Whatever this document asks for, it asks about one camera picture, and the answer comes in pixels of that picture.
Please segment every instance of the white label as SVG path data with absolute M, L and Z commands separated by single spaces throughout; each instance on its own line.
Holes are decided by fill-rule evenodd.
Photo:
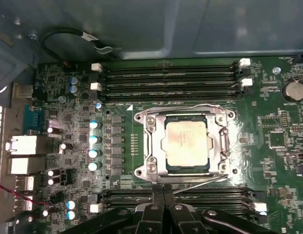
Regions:
M 83 32 L 81 38 L 87 41 L 98 40 L 98 38 L 94 37 L 93 35 L 87 34 L 86 32 Z

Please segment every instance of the capacitor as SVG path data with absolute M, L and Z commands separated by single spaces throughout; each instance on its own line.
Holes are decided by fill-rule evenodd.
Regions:
M 72 85 L 75 85 L 75 86 L 79 86 L 80 85 L 80 80 L 76 77 L 71 77 L 69 83 L 72 84 Z
M 62 150 L 72 150 L 73 149 L 73 144 L 71 144 L 71 143 L 62 143 L 60 145 L 60 148 Z
M 53 127 L 47 128 L 47 132 L 52 134 L 61 134 L 61 130 L 59 128 L 53 128 Z
M 303 100 L 303 83 L 299 79 L 290 79 L 282 88 L 284 99 L 289 102 Z
M 98 123 L 96 120 L 92 120 L 89 122 L 89 128 L 90 129 L 96 129 L 96 128 L 100 128 L 101 124 Z
M 52 169 L 47 172 L 48 176 L 59 176 L 61 171 L 59 169 Z
M 91 158 L 96 158 L 100 155 L 100 152 L 98 150 L 90 150 L 88 152 L 88 156 Z
M 103 105 L 102 105 L 101 103 L 97 102 L 97 103 L 95 104 L 95 108 L 96 108 L 97 110 L 101 110 L 101 109 L 103 108 Z
M 65 96 L 59 96 L 58 101 L 60 103 L 65 103 L 65 101 L 67 101 L 67 98 Z
M 71 85 L 69 88 L 69 92 L 72 93 L 73 95 L 77 96 L 80 94 L 80 89 L 77 88 L 75 85 Z
M 78 200 L 72 199 L 71 201 L 67 202 L 67 209 L 73 210 L 74 208 L 78 207 L 78 204 L 79 204 Z
M 100 168 L 100 164 L 99 162 L 91 162 L 89 165 L 88 165 L 88 169 L 91 171 L 91 172 L 94 172 L 96 171 L 97 169 Z
M 90 136 L 89 137 L 89 143 L 90 144 L 97 144 L 101 142 L 101 137 L 100 136 Z
M 67 212 L 67 219 L 69 220 L 74 220 L 77 218 L 78 216 L 78 210 L 74 209 L 74 210 L 70 210 Z
M 51 215 L 52 213 L 55 213 L 57 211 L 56 207 L 51 206 L 48 207 L 47 209 L 43 210 L 42 215 L 43 217 L 47 217 L 49 215 Z
M 60 183 L 60 178 L 59 177 L 55 177 L 55 178 L 52 178 L 52 179 L 48 180 L 49 185 L 58 184 L 58 183 Z

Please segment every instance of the green circuit board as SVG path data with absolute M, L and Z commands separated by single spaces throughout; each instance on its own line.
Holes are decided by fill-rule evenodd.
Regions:
M 240 58 L 202 58 L 107 62 L 106 68 L 157 67 L 159 63 L 172 66 L 199 66 L 211 64 L 231 64 Z M 281 68 L 280 74 L 272 72 L 274 67 Z M 48 125 L 63 129 L 60 141 L 71 142 L 74 150 L 64 155 L 49 155 L 48 168 L 74 168 L 73 185 L 60 188 L 47 187 L 44 195 L 63 189 L 66 201 L 103 189 L 143 189 L 151 183 L 134 176 L 135 168 L 143 164 L 142 125 L 133 116 L 142 110 L 156 106 L 183 106 L 193 104 L 216 104 L 236 113 L 229 123 L 231 164 L 239 169 L 232 179 L 217 183 L 222 186 L 247 186 L 254 190 L 267 192 L 268 223 L 264 226 L 278 233 L 303 234 L 303 161 L 291 157 L 293 152 L 303 152 L 303 100 L 288 102 L 282 96 L 282 88 L 290 78 L 303 82 L 303 65 L 292 64 L 292 57 L 254 57 L 248 67 L 248 78 L 253 85 L 248 92 L 235 99 L 205 101 L 125 101 L 108 103 L 103 109 L 95 108 L 89 95 L 89 83 L 97 80 L 100 74 L 91 71 L 90 64 L 77 65 L 76 71 L 63 71 L 59 65 L 41 65 L 37 79 L 37 90 L 44 90 L 46 103 L 44 119 Z M 69 93 L 69 79 L 76 77 L 81 81 L 80 94 Z M 59 103 L 59 96 L 66 102 Z M 89 122 L 96 120 L 101 128 L 90 130 Z M 117 127 L 114 137 L 121 137 L 117 144 L 122 147 L 123 165 L 120 171 L 111 173 L 107 152 L 111 152 L 109 141 L 111 129 Z M 89 144 L 89 136 L 102 138 L 102 143 Z M 90 158 L 88 151 L 97 149 L 102 155 Z M 88 164 L 98 161 L 102 167 L 91 172 Z M 85 221 L 89 215 L 87 199 L 80 203 L 79 215 Z M 47 232 L 51 234 L 64 231 L 81 220 L 66 220 L 66 211 L 48 217 Z

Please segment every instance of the cable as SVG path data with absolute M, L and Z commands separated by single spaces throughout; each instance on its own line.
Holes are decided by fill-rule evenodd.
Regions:
M 34 203 L 34 204 L 43 205 L 43 206 L 53 205 L 53 204 L 51 204 L 49 202 L 45 202 L 45 201 L 34 201 L 34 200 L 32 200 L 32 199 L 30 199 L 30 198 L 28 198 L 28 197 L 26 197 L 26 196 L 24 196 L 24 195 L 22 195 L 20 193 L 17 193 L 15 191 L 11 190 L 11 189 L 7 189 L 7 188 L 5 188 L 2 185 L 0 185 L 0 189 L 3 189 L 6 192 L 11 193 L 11 194 L 13 194 L 16 197 L 22 198 L 23 200 L 29 201 L 29 202 Z
M 74 29 L 74 28 L 63 28 L 63 27 L 53 27 L 53 28 L 49 28 L 47 30 L 45 30 L 42 35 L 39 37 L 40 38 L 40 47 L 51 57 L 53 57 L 54 59 L 63 62 L 64 65 L 68 66 L 69 62 L 62 59 L 56 52 L 52 51 L 51 49 L 49 49 L 46 44 L 45 41 L 50 38 L 52 35 L 55 34 L 73 34 L 73 35 L 77 35 L 79 37 L 81 37 L 83 35 L 83 32 L 81 30 L 78 29 Z
M 75 29 L 75 28 L 66 28 L 66 27 L 53 27 L 53 28 L 48 28 L 45 31 L 43 31 L 43 33 L 41 34 L 41 36 L 39 37 L 40 39 L 40 47 L 51 57 L 53 57 L 54 59 L 63 62 L 63 64 L 65 66 L 69 66 L 70 63 L 64 59 L 62 59 L 56 52 L 54 52 L 53 50 L 49 49 L 46 44 L 45 41 L 50 38 L 52 35 L 56 35 L 56 34 L 72 34 L 72 35 L 76 35 L 79 37 L 84 38 L 85 40 L 91 42 L 94 44 L 94 49 L 98 50 L 99 48 L 110 48 L 108 46 L 105 46 L 100 40 L 98 40 L 97 38 L 95 38 L 92 35 L 86 34 L 85 32 L 79 30 L 79 29 Z M 109 55 L 109 52 L 107 52 L 107 56 L 111 59 L 111 60 L 119 60 L 117 57 L 115 57 L 114 55 Z

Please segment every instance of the motherboard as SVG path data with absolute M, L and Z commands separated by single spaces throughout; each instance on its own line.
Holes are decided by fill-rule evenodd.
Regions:
M 43 200 L 61 197 L 56 208 L 37 208 L 46 234 L 116 207 L 134 210 L 152 184 L 177 190 L 222 175 L 228 177 L 176 194 L 177 201 L 198 213 L 216 207 L 278 233 L 303 234 L 302 61 L 46 64 L 33 97 L 22 135 L 35 136 L 37 145 L 47 138 L 39 190 Z M 11 170 L 19 184 L 20 174 L 34 172 Z

